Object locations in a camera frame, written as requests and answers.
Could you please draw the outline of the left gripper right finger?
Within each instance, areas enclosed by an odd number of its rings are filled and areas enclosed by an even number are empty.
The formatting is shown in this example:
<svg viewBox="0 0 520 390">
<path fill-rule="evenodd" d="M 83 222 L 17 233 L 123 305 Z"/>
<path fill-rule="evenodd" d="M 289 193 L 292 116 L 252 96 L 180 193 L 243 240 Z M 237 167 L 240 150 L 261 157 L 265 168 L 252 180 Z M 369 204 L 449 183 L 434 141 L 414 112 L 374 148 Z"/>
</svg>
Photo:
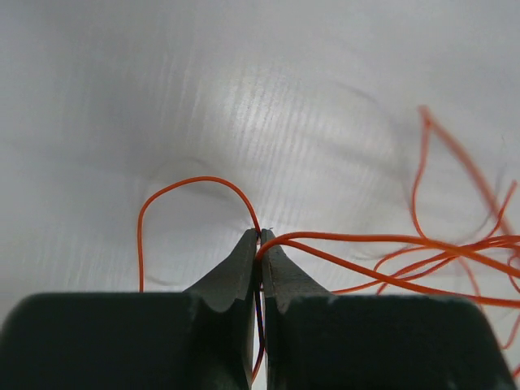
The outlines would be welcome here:
<svg viewBox="0 0 520 390">
<path fill-rule="evenodd" d="M 337 296 L 279 245 L 262 257 L 270 389 L 513 389 L 492 329 L 447 296 Z"/>
</svg>

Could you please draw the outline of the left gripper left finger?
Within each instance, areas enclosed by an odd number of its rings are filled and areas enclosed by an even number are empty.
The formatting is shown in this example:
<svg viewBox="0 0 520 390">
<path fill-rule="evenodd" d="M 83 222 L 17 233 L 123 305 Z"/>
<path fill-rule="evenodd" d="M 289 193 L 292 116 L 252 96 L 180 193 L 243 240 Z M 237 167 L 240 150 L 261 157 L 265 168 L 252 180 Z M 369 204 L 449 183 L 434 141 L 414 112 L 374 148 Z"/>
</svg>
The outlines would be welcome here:
<svg viewBox="0 0 520 390">
<path fill-rule="evenodd" d="M 249 229 L 183 292 L 25 297 L 2 325 L 2 388 L 250 388 L 256 249 Z"/>
</svg>

